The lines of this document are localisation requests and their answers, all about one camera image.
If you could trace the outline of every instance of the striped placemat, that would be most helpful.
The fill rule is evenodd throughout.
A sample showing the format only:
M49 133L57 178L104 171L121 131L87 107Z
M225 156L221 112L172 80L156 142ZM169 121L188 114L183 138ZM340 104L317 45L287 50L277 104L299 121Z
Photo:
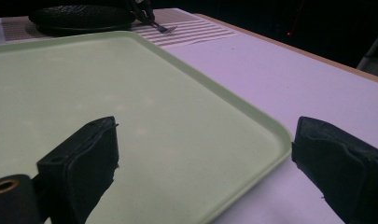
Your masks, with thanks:
M154 14L159 24L165 27L177 26L171 35L163 35L156 29L142 25L138 21L133 24L131 30L164 49L237 35L232 30L213 22L190 16L190 14L180 9L155 9ZM2 24L5 39L8 43L52 38L52 36L39 33L35 25L28 20L28 17L2 18Z

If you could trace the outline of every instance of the table surface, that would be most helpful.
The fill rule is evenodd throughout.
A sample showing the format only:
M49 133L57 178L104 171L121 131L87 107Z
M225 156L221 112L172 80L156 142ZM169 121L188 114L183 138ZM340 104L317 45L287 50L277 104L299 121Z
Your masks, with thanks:
M322 119L378 148L378 77L226 23L238 35L167 51L283 123ZM0 44L6 44L0 22ZM215 223L343 223L288 159Z

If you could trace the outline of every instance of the light green tray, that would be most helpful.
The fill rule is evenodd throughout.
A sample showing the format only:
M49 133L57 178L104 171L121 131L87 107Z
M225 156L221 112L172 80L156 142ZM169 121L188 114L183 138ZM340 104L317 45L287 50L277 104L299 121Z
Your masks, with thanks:
M207 223L290 154L279 122L139 35L0 46L0 177L106 116L120 168L87 223Z

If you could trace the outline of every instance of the wooden table edge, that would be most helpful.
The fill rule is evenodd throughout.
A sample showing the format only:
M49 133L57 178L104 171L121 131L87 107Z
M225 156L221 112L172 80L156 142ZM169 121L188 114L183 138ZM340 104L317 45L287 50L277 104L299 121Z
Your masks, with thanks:
M313 59L316 59L322 63L327 63L331 66L334 66L334 67L337 67L337 68L340 68L342 70L345 70L347 72L350 72L352 74L355 74L355 75L358 75L360 77L364 77L366 79L369 79L369 80L372 80L372 81L375 81L375 82L378 82L378 76L375 76L373 74L370 74L370 73L367 73L367 72L363 72L363 71L360 71L360 70L357 70L356 68L353 68L353 67L349 67L349 66L346 66L344 64L341 64L341 63L336 63L332 60L329 60L329 59L326 59L326 58L323 58L323 57L320 57L318 55L315 55L313 53L310 53L308 51L305 51L305 50L302 50L302 49L297 49L297 48L294 48L294 47L291 47L290 45L287 45L287 44L284 44L284 43L281 43L279 41L276 41L276 40L273 40L269 37L266 37L266 36L263 36L263 35L258 35L256 33L253 33L253 32L250 32L250 31L247 31L243 28L240 28L240 27L237 27L237 26L234 26L234 25L231 25L229 23L226 23L224 21L219 21L217 19L214 19L212 17L208 17L208 16L205 16L204 14L194 14L198 17L201 17L203 19L206 19L206 20L209 20L209 21L212 21L212 22L215 22L215 23L218 23L220 25L223 25L223 26L226 26L228 28L231 28L233 30L236 30L236 31L239 31L241 33L244 33L246 35L251 35L251 36L254 36L256 38L259 38L259 39L262 39L262 40L265 40L265 41L268 41L270 43L273 43L277 46L280 46L280 47L283 47L285 49L290 49L290 50L293 50L293 51L296 51L302 55L305 55L307 57L310 57L310 58L313 58Z

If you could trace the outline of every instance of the black cylinder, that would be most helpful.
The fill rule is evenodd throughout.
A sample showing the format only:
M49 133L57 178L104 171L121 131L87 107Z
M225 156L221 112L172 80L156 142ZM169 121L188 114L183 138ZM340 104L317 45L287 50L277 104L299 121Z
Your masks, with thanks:
M0 224L38 224L36 196L28 175L0 178Z

